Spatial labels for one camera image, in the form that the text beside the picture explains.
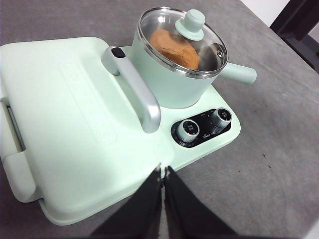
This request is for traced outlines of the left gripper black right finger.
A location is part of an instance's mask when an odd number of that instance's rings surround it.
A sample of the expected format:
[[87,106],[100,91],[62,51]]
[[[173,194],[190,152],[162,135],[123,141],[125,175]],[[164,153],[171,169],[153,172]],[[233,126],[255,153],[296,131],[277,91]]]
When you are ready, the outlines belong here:
[[171,239],[219,239],[237,236],[208,209],[169,166],[165,169],[165,210]]

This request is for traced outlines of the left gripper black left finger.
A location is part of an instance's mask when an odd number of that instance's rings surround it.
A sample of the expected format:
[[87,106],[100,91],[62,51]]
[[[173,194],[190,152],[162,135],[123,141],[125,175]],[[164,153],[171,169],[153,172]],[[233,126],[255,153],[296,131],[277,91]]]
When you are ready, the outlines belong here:
[[93,239],[157,239],[162,208],[158,165],[132,197],[95,229]]

